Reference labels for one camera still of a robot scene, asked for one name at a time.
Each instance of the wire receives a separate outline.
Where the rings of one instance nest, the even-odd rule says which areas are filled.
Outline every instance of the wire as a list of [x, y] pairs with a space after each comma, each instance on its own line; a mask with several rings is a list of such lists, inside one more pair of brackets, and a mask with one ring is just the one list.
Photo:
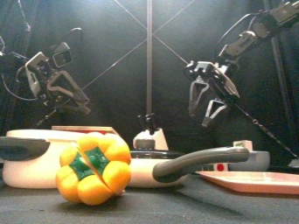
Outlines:
[[6, 91], [15, 97], [18, 98], [19, 100], [23, 100], [23, 101], [27, 101], [27, 102], [32, 102], [32, 101], [36, 101], [39, 98], [32, 98], [32, 99], [27, 99], [27, 98], [23, 98], [22, 96], [16, 95], [8, 88], [8, 86], [6, 85], [6, 77], [4, 77], [4, 74], [2, 73], [2, 78], [3, 78], [3, 83], [4, 83], [4, 89]]
[[22, 71], [26, 70], [26, 66], [22, 66], [16, 72], [16, 76], [15, 76], [15, 81], [19, 82], [19, 75], [22, 73]]
[[68, 32], [66, 35], [63, 35], [63, 36], [60, 37], [60, 42], [63, 42], [64, 39], [67, 39], [67, 38], [71, 36], [71, 34], [72, 34], [74, 32], [80, 32], [79, 41], [80, 41], [80, 44], [82, 44], [82, 41], [83, 41], [83, 30], [82, 30], [82, 28], [79, 28], [79, 27], [72, 28], [72, 29], [70, 30], [70, 32]]
[[0, 56], [6, 51], [6, 42], [3, 40], [3, 37], [0, 36]]
[[22, 11], [22, 14], [23, 14], [24, 30], [27, 32], [30, 32], [32, 30], [32, 27], [30, 26], [30, 24], [28, 24], [28, 22], [26, 20], [24, 7], [23, 7], [23, 4], [22, 4], [22, 0], [18, 0], [18, 4], [19, 4], [19, 8], [20, 8], [20, 11]]
[[237, 29], [238, 25], [246, 20], [246, 18], [249, 17], [253, 17], [255, 16], [253, 19], [251, 19], [251, 22], [254, 22], [254, 19], [258, 17], [261, 13], [249, 13], [230, 28], [229, 30], [226, 31], [226, 33], [223, 34], [223, 36], [221, 37], [219, 39], [219, 42], [218, 44], [215, 45], [215, 52], [214, 52], [214, 60], [217, 61], [218, 59], [218, 49], [219, 49], [219, 46], [221, 46], [221, 42], [222, 40], [230, 35], [230, 33]]
[[43, 123], [54, 116], [54, 114], [58, 112], [56, 108], [54, 109], [54, 111], [32, 126], [32, 129], [39, 128]]
[[253, 24], [254, 24], [254, 22], [255, 22], [257, 18], [258, 18], [258, 17], [253, 17], [253, 18], [251, 18], [250, 23], [249, 23], [249, 26], [247, 26], [247, 30], [250, 30], [250, 29], [251, 29]]
[[298, 155], [293, 152], [293, 150], [286, 146], [286, 144], [277, 138], [275, 134], [269, 130], [269, 128], [254, 118], [249, 112], [237, 104], [233, 105], [238, 108], [242, 114], [253, 121], [253, 123], [261, 128], [261, 130], [266, 133], [266, 135], [275, 140], [275, 142], [283, 147], [286, 151], [291, 153], [291, 155], [298, 159]]

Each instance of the table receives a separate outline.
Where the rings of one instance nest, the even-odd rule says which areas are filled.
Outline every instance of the table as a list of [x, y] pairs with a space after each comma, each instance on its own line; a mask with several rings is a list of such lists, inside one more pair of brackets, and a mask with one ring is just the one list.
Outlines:
[[201, 175], [183, 185], [127, 188], [100, 206], [71, 204], [58, 189], [0, 188], [0, 223], [299, 223], [299, 196], [234, 192]]

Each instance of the white container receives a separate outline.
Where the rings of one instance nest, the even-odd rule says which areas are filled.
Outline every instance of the white container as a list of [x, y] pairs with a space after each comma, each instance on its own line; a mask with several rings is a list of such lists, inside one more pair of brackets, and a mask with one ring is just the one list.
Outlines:
[[56, 188], [56, 172], [60, 169], [60, 155], [67, 145], [83, 133], [47, 129], [18, 129], [6, 134], [8, 137], [40, 138], [51, 142], [46, 153], [31, 160], [4, 161], [4, 182], [20, 188]]
[[155, 149], [158, 151], [169, 151], [169, 145], [165, 139], [165, 131], [159, 129], [153, 135], [150, 135], [150, 131], [146, 130], [140, 132], [134, 139], [134, 146], [136, 147], [136, 139], [154, 139], [155, 140]]
[[234, 142], [234, 146], [242, 146], [247, 148], [249, 151], [254, 151], [253, 142], [249, 140], [241, 140]]

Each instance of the gray pan handle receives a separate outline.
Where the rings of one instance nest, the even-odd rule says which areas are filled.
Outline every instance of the gray pan handle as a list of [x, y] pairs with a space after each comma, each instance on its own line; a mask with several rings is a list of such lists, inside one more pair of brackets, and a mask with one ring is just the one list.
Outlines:
[[249, 160], [249, 149], [245, 147], [221, 147], [195, 151], [154, 167], [154, 179], [171, 183], [189, 173], [197, 172], [203, 165], [218, 163], [237, 163]]

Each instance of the small box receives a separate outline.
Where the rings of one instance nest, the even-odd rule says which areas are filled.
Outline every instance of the small box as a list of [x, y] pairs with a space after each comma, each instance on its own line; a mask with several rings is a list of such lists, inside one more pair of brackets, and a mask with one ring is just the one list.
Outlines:
[[247, 148], [249, 151], [254, 150], [253, 142], [249, 140], [241, 140], [241, 141], [234, 142], [234, 146], [242, 146], [242, 147]]
[[219, 163], [219, 164], [206, 164], [202, 166], [202, 169], [199, 172], [227, 172], [230, 170], [227, 163]]
[[80, 133], [90, 133], [90, 132], [99, 132], [103, 135], [107, 133], [114, 133], [116, 135], [118, 132], [112, 127], [100, 127], [100, 126], [51, 126], [52, 130], [67, 130], [67, 131], [75, 131]]

